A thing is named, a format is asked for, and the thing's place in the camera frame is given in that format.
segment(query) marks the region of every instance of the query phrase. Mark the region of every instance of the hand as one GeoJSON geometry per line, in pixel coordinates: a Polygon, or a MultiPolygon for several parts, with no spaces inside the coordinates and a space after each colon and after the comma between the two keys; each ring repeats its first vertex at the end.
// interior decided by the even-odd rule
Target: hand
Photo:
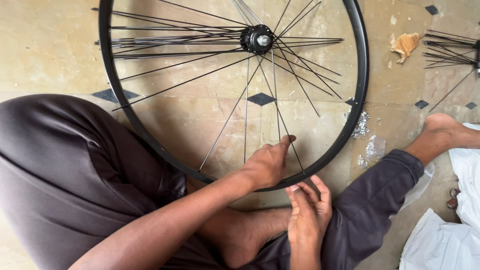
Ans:
{"type": "Polygon", "coordinates": [[[320,248],[332,218],[330,190],[318,176],[314,175],[310,179],[320,191],[320,198],[305,182],[286,188],[293,207],[288,223],[291,269],[301,269],[300,264],[305,266],[309,262],[310,266],[318,264],[320,267],[320,248]]]}
{"type": "Polygon", "coordinates": [[[274,146],[264,145],[255,151],[252,157],[238,170],[252,184],[252,191],[275,186],[287,173],[285,159],[290,143],[297,138],[293,135],[283,136],[274,146]]]}

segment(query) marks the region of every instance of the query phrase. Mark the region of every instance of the black diamond tile inlay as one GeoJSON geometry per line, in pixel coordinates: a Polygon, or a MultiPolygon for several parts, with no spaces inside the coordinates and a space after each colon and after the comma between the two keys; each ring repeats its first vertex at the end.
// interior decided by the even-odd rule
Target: black diamond tile inlay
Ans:
{"type": "Polygon", "coordinates": [[[247,100],[260,106],[263,106],[275,101],[273,97],[266,95],[264,93],[258,93],[254,96],[249,97],[247,100]]]}
{"type": "Polygon", "coordinates": [[[420,109],[423,109],[428,106],[428,102],[424,100],[420,100],[419,102],[415,103],[415,106],[419,107],[420,109]]]}
{"type": "Polygon", "coordinates": [[[345,103],[350,105],[350,106],[353,106],[353,104],[355,104],[355,98],[351,98],[351,99],[345,101],[345,103]]]}
{"type": "Polygon", "coordinates": [[[428,12],[430,12],[430,14],[432,14],[432,15],[438,14],[438,9],[437,9],[437,7],[435,7],[434,5],[425,7],[425,9],[426,9],[428,12]]]}
{"type": "MultiPolygon", "coordinates": [[[[137,94],[132,93],[130,91],[124,90],[124,92],[125,92],[125,96],[127,97],[127,99],[138,97],[137,94]]],[[[106,101],[110,101],[110,102],[113,102],[113,103],[118,103],[118,100],[115,97],[115,95],[113,94],[113,91],[112,91],[111,88],[100,91],[100,92],[93,93],[92,96],[94,96],[96,98],[101,98],[101,99],[104,99],[106,101]]]]}
{"type": "Polygon", "coordinates": [[[473,108],[475,108],[477,106],[477,104],[473,103],[473,102],[470,102],[469,104],[465,105],[465,107],[469,108],[470,110],[472,110],[473,108]]]}

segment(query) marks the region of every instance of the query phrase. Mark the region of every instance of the knee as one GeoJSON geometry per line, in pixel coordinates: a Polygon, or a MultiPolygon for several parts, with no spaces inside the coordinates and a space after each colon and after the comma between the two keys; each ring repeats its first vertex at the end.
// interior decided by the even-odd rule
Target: knee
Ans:
{"type": "Polygon", "coordinates": [[[68,122],[73,111],[84,110],[90,102],[67,95],[38,94],[13,98],[0,103],[0,140],[17,141],[16,137],[31,136],[54,125],[68,122]]]}

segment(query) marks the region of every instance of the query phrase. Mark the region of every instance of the black hub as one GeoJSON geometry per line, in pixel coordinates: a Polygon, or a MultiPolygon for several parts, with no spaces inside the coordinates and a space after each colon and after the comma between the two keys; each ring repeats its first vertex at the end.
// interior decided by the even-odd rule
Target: black hub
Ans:
{"type": "Polygon", "coordinates": [[[272,48],[273,33],[266,25],[249,26],[242,32],[240,44],[244,50],[265,55],[272,48]]]}

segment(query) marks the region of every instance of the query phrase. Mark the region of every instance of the leg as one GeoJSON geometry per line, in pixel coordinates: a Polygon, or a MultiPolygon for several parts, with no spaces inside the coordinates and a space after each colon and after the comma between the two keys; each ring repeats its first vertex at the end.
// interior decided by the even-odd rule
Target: leg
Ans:
{"type": "Polygon", "coordinates": [[[480,148],[480,132],[445,114],[429,116],[404,151],[393,150],[355,180],[334,204],[322,246],[322,269],[353,269],[382,246],[390,216],[423,175],[423,166],[452,148],[480,148]]]}
{"type": "Polygon", "coordinates": [[[16,98],[0,104],[0,126],[0,207],[40,269],[67,269],[184,195],[184,175],[93,103],[16,98]]]}

